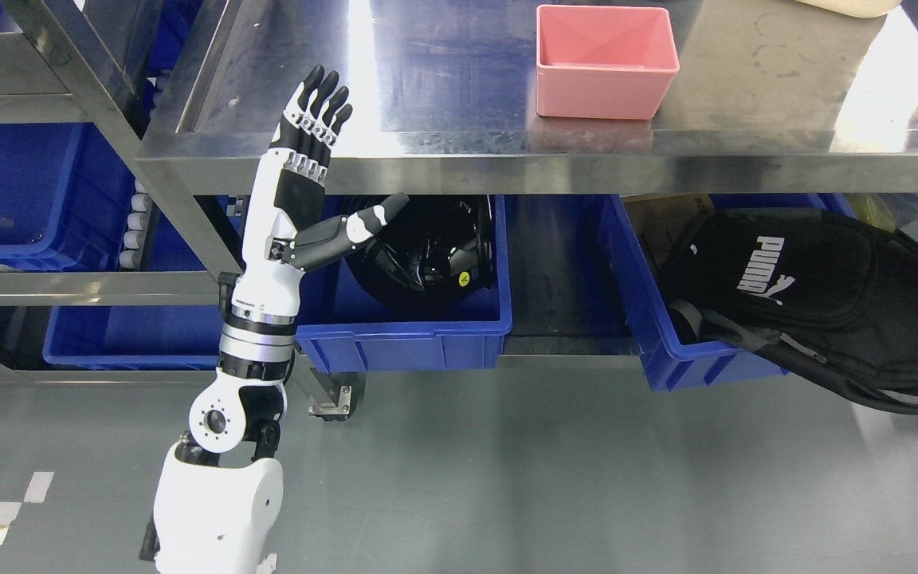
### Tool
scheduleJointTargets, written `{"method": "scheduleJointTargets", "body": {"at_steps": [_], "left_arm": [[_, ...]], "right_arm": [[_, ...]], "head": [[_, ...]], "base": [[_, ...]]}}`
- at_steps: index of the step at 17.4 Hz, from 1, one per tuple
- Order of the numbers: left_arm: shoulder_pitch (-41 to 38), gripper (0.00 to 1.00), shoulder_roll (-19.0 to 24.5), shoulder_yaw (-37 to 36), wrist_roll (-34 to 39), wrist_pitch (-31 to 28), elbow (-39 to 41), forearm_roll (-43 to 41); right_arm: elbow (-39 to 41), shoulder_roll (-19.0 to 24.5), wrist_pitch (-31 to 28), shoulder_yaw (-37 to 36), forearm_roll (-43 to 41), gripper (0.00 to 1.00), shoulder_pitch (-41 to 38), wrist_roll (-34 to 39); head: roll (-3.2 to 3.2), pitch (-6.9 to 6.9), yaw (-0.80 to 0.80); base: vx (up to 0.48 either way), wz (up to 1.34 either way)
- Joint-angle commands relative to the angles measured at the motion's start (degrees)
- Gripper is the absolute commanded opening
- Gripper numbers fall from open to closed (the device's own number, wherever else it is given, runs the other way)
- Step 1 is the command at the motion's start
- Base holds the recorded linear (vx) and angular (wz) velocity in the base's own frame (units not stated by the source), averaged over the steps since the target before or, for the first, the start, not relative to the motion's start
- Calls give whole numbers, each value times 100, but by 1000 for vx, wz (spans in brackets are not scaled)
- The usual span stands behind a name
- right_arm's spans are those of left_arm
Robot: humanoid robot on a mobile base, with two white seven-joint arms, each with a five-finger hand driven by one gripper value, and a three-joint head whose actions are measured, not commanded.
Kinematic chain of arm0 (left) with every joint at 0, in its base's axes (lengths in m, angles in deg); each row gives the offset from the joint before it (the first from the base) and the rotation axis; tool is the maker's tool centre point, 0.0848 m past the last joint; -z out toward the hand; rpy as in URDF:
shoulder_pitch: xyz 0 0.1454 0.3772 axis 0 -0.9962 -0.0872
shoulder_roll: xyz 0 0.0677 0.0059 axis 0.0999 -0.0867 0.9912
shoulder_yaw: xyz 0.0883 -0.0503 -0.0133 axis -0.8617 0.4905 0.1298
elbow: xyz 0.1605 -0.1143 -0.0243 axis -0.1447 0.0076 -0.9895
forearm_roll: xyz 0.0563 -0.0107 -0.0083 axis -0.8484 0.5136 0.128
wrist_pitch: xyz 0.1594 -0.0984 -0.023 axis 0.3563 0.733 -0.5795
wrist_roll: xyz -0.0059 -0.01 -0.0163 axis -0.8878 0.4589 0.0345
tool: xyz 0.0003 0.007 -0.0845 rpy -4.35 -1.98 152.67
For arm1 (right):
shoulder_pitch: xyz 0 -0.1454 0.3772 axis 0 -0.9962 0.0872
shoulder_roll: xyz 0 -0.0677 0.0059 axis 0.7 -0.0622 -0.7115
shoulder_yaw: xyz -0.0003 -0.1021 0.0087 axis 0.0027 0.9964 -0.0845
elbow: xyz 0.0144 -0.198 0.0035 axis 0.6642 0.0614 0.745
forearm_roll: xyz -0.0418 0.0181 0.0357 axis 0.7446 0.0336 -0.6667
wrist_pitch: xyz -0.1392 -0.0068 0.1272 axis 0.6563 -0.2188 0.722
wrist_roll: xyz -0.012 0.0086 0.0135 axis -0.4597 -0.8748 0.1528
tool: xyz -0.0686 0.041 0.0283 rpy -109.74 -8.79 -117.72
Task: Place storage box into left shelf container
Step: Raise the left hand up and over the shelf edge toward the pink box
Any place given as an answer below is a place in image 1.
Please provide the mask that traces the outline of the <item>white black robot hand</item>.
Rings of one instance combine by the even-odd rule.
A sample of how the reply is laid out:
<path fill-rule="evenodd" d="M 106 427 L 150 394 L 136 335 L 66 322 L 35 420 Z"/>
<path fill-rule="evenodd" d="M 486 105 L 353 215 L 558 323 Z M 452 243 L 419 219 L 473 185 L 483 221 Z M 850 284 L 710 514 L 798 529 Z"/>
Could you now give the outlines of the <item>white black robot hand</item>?
<path fill-rule="evenodd" d="M 260 156 L 241 240 L 245 269 L 233 288 L 236 314 L 245 319 L 291 324 L 301 305 L 303 272 L 335 264 L 367 244 L 410 200 L 396 193 L 318 222 L 325 189 L 306 173 L 327 178 L 331 149 L 352 116 L 347 86 L 338 87 L 338 72 L 314 65 L 296 85 Z M 305 173 L 292 169 L 298 160 Z"/>

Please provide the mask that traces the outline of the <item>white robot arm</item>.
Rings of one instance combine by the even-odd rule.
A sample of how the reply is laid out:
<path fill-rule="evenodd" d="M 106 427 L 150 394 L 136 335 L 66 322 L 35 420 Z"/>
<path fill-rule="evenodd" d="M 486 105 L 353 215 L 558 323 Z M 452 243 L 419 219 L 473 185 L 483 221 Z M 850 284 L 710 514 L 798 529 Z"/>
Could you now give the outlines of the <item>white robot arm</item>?
<path fill-rule="evenodd" d="M 253 179 L 241 273 L 218 278 L 223 326 L 214 381 L 168 448 L 139 558 L 160 573 L 271 573 L 280 513 L 276 452 L 294 370 L 301 283 L 371 243 L 403 193 L 321 219 L 332 146 L 352 116 L 335 70 L 316 65 L 288 98 Z"/>

